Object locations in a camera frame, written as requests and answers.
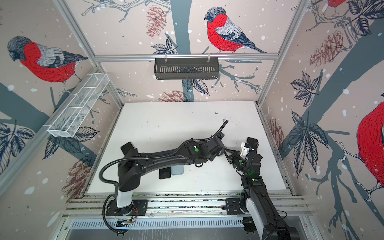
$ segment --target white table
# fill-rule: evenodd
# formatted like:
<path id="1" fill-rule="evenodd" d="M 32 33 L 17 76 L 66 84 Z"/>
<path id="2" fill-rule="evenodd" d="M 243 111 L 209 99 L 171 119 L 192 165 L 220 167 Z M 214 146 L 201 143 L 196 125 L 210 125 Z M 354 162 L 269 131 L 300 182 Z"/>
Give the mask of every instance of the white table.
<path id="1" fill-rule="evenodd" d="M 132 142 L 139 152 L 158 152 L 177 148 L 186 139 L 206 138 L 229 120 L 222 131 L 222 142 L 229 149 L 240 150 L 247 137 L 259 140 L 263 156 L 261 176 L 268 190 L 286 189 L 261 120 L 252 101 L 126 103 L 97 167 L 88 193 L 114 192 L 112 184 L 99 180 L 100 169 L 124 157 L 120 147 Z M 106 179 L 118 181 L 117 164 L 104 172 Z M 201 168 L 184 166 L 182 175 L 159 179 L 158 170 L 141 177 L 135 192 L 151 194 L 217 194 L 239 192 L 241 180 L 224 155 Z"/>

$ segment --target hanging basket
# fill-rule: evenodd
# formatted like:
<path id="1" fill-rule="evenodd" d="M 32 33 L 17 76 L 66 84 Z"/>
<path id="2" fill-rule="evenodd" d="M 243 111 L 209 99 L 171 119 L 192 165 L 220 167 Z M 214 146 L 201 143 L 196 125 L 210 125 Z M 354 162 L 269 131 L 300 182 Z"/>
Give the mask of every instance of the hanging basket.
<path id="1" fill-rule="evenodd" d="M 156 58 L 156 79 L 216 79 L 218 58 Z"/>

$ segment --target wall shelf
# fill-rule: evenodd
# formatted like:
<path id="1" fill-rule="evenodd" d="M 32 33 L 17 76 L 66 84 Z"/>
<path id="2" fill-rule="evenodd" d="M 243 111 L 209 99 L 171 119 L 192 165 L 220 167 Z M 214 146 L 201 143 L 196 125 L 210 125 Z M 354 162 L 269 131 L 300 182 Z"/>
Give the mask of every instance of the wall shelf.
<path id="1" fill-rule="evenodd" d="M 54 137 L 73 137 L 89 111 L 109 83 L 107 74 L 93 73 L 87 76 L 86 83 L 74 95 L 70 103 L 52 123 L 48 132 Z"/>

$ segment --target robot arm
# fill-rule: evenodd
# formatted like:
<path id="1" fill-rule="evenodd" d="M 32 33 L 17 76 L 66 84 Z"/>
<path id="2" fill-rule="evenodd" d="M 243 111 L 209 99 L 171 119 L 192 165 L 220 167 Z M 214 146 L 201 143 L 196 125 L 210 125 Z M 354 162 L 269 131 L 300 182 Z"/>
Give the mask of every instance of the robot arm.
<path id="1" fill-rule="evenodd" d="M 99 178 L 102 182 L 115 185 L 114 196 L 116 197 L 115 206 L 117 206 L 117 209 L 123 212 L 128 212 L 132 209 L 132 193 L 140 185 L 142 175 L 175 165 L 195 164 L 196 167 L 202 167 L 208 160 L 213 161 L 216 156 L 225 153 L 228 162 L 233 165 L 233 168 L 243 172 L 241 180 L 244 190 L 241 194 L 242 201 L 240 206 L 245 212 L 251 214 L 260 239 L 299 240 L 296 229 L 288 227 L 276 211 L 267 194 L 265 184 L 260 176 L 262 156 L 257 154 L 257 140 L 248 138 L 247 143 L 242 146 L 243 150 L 241 153 L 226 149 L 221 142 L 221 139 L 224 137 L 221 131 L 227 122 L 228 120 L 209 138 L 186 140 L 178 148 L 164 152 L 138 153 L 138 150 L 130 142 L 122 146 L 121 150 L 125 155 L 124 158 L 105 165 L 99 173 Z M 103 172 L 113 164 L 118 164 L 119 182 L 107 180 L 103 177 Z M 112 231 L 118 234 L 123 234 L 127 231 L 117 230 L 109 226 L 105 220 L 104 210 L 103 219 Z"/>

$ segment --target patterned wall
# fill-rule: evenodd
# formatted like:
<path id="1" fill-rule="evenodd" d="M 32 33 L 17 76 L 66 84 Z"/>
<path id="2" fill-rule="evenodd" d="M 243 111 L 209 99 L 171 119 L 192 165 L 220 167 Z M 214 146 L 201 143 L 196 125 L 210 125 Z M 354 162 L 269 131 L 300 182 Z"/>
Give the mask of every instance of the patterned wall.
<path id="1" fill-rule="evenodd" d="M 382 239 L 384 8 L 312 0 L 262 108 L 324 239 Z"/>
<path id="2" fill-rule="evenodd" d="M 0 32 L 1 177 L 91 64 L 51 1 L 2 1 Z M 73 138 L 42 143 L 0 198 L 1 239 L 51 236 L 65 204 L 81 194 L 117 110 L 105 91 Z"/>
<path id="3" fill-rule="evenodd" d="M 297 0 L 67 1 L 97 55 L 189 54 L 219 51 L 276 53 L 279 51 L 297 2 Z M 121 89 L 126 102 L 159 101 L 158 99 L 255 101 L 272 63 L 272 61 L 262 63 L 222 61 L 219 64 L 220 80 L 213 81 L 197 79 L 160 82 L 152 77 L 153 62 L 103 63 L 103 67 L 111 75 L 116 76 L 112 77 L 112 81 Z"/>

